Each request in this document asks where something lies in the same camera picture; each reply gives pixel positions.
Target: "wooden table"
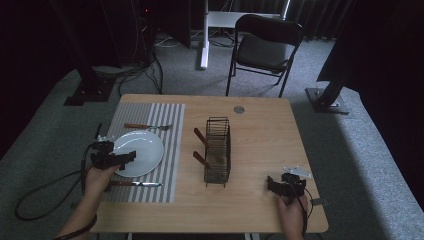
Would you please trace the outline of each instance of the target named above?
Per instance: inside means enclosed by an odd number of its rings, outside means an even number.
[[[183,103],[185,116],[172,203],[102,202],[92,232],[271,233],[281,232],[274,194],[266,178],[280,180],[283,167],[311,171],[302,140],[286,99],[173,95],[124,95],[121,103]],[[234,112],[242,106],[244,113]],[[232,169],[224,188],[203,181],[203,166],[192,156],[204,153],[193,132],[206,132],[209,117],[228,117]],[[319,198],[313,179],[306,188]],[[328,228],[323,207],[315,206],[307,232]]]

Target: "black equipment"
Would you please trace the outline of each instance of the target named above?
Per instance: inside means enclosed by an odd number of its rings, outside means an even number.
[[[112,153],[113,142],[95,142],[93,149],[97,150],[96,153],[91,154],[91,161],[93,166],[98,169],[107,169],[112,166],[121,165],[119,170],[125,170],[125,164],[133,162],[136,157],[136,151],[127,154],[116,155]]]
[[[294,199],[305,194],[306,180],[300,180],[298,175],[284,173],[281,175],[281,182],[282,183],[274,182],[274,180],[268,176],[268,190],[290,199]]]

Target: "stand base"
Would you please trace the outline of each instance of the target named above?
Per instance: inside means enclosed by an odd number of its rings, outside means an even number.
[[[337,97],[336,101],[334,101],[334,103],[331,106],[323,107],[320,104],[318,104],[318,98],[324,92],[324,89],[322,89],[322,88],[306,88],[305,91],[306,91],[306,94],[309,97],[309,101],[311,101],[311,104],[312,104],[315,112],[338,113],[338,114],[343,114],[343,115],[349,114],[349,110],[345,106],[343,99],[340,96]]]
[[[115,85],[116,79],[104,80],[96,92],[84,92],[83,82],[81,81],[74,95],[68,97],[63,104],[64,106],[82,106],[84,102],[107,102],[109,101],[110,93]]]

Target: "white plate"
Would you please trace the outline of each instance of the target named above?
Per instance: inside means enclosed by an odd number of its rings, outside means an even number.
[[[136,151],[134,162],[125,165],[125,170],[116,171],[123,177],[140,177],[155,169],[163,156],[163,142],[149,131],[129,132],[115,141],[113,153],[125,154]]]

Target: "chair backrest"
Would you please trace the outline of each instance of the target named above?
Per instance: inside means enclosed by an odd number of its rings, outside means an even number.
[[[270,42],[299,46],[303,40],[303,27],[291,21],[245,14],[236,22],[236,33],[248,32]]]

